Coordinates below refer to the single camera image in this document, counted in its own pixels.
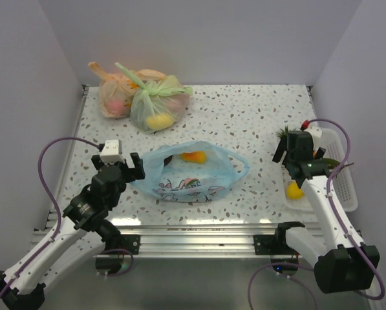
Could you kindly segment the yellow toy pear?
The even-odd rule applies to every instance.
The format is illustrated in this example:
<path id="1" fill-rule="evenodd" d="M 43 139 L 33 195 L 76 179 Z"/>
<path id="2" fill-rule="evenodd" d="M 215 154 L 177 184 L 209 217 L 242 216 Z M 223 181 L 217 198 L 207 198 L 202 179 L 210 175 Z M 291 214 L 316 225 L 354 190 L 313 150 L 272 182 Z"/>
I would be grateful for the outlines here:
<path id="1" fill-rule="evenodd" d="M 289 200 L 301 199 L 305 194 L 298 187 L 296 182 L 290 183 L 285 190 L 286 198 Z"/>

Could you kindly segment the blue printed plastic bag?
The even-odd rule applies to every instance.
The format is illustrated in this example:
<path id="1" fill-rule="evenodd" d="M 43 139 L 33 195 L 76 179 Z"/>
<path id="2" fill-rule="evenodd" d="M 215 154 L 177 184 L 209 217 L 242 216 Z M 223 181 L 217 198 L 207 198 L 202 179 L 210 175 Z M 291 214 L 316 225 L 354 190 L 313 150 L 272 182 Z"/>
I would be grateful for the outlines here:
<path id="1" fill-rule="evenodd" d="M 183 152 L 204 151 L 203 164 L 182 160 Z M 145 179 L 131 185 L 156 200 L 177 203 L 209 203 L 227 195 L 250 171 L 246 158 L 207 141 L 162 145 L 145 153 Z"/>

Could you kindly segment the toy pineapple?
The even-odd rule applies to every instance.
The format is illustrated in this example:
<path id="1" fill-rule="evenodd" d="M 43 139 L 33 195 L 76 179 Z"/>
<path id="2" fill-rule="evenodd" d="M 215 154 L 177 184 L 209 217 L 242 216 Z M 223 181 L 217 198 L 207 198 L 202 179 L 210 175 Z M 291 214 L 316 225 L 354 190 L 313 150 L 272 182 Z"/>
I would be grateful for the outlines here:
<path id="1" fill-rule="evenodd" d="M 287 134 L 289 132 L 289 128 L 288 128 L 288 125 L 285 126 L 283 129 L 279 130 L 276 132 L 276 136 L 282 140 L 282 139 L 286 139 L 287 138 Z M 334 170 L 339 164 L 340 162 L 338 160 L 334 160 L 332 158 L 323 158 L 324 162 L 326 163 L 327 167 L 328 167 L 328 170 Z M 345 167 L 349 167 L 351 165 L 353 165 L 354 163 L 348 163 L 348 164 L 344 164 L 342 166 L 342 168 L 344 169 Z"/>

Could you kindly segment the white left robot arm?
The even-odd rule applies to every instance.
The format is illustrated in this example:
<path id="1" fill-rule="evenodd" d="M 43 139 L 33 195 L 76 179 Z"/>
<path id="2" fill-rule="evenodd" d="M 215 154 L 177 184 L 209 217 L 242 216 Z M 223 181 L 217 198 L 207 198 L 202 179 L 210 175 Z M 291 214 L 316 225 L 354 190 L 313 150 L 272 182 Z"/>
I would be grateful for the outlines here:
<path id="1" fill-rule="evenodd" d="M 82 247 L 78 255 L 68 257 L 65 266 L 81 260 L 84 255 L 116 254 L 118 262 L 106 272 L 107 277 L 130 271 L 122 269 L 122 260 L 138 254 L 140 236 L 123 235 L 107 216 L 118 205 L 127 184 L 145 178 L 143 161 L 138 153 L 131 153 L 133 167 L 122 155 L 95 155 L 91 158 L 97 173 L 81 192 L 71 199 L 54 230 L 48 233 L 24 258 L 11 268 L 0 271 L 0 301 L 8 309 L 39 309 L 45 301 L 49 275 L 59 276 L 55 263 L 87 234 L 89 251 Z"/>

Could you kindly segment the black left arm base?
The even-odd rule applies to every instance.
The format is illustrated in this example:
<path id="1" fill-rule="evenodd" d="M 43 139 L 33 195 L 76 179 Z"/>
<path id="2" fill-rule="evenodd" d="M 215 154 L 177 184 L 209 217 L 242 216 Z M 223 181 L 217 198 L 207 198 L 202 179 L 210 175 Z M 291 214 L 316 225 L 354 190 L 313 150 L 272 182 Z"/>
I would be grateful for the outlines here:
<path id="1" fill-rule="evenodd" d="M 140 245 L 139 234 L 121 234 L 112 241 L 101 244 L 99 249 L 91 247 L 90 257 L 95 257 L 94 266 L 97 275 L 107 279 L 123 276 L 132 271 Z"/>

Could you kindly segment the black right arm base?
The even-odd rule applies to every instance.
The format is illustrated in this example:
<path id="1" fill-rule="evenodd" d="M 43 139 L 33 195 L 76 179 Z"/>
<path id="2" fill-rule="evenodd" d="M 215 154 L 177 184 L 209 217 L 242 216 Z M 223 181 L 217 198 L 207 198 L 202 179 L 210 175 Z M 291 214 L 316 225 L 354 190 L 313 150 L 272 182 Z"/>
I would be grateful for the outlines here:
<path id="1" fill-rule="evenodd" d="M 253 248 L 256 255 L 270 257 L 271 263 L 299 264 L 299 253 L 286 244 L 286 232 L 289 229 L 305 228 L 301 222 L 279 223 L 273 234 L 253 235 Z"/>

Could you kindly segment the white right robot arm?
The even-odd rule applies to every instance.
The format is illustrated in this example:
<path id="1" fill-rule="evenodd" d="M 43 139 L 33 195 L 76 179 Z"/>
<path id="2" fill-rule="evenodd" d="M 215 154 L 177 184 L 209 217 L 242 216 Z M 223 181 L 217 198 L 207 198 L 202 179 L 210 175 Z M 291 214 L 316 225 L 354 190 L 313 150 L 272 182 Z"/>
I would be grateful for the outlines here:
<path id="1" fill-rule="evenodd" d="M 312 266 L 323 293 L 362 291 L 370 288 L 380 254 L 366 245 L 343 210 L 334 190 L 323 148 L 314 147 L 308 131 L 290 131 L 282 137 L 273 161 L 281 163 L 302 190 L 317 217 L 323 242 L 301 223 L 280 224 L 273 244 L 280 253 L 292 249 Z"/>

